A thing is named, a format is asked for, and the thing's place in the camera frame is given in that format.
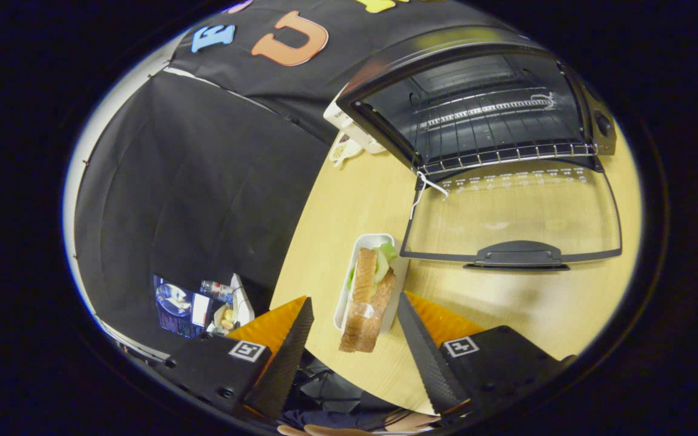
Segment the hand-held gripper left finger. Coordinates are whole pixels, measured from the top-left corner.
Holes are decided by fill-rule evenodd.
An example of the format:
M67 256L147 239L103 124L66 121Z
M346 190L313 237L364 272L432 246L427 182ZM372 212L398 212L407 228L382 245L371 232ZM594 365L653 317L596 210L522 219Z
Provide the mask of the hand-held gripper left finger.
M275 420L313 320L312 300L301 296L227 335L200 334L167 358L167 381L235 419Z

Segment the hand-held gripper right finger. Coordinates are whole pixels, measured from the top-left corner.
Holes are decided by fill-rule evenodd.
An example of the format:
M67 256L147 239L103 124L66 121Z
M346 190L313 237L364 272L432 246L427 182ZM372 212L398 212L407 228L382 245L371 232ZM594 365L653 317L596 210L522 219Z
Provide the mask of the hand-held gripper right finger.
M409 292L400 296L397 319L430 404L443 418L501 413L574 361L554 358L510 326L480 328Z

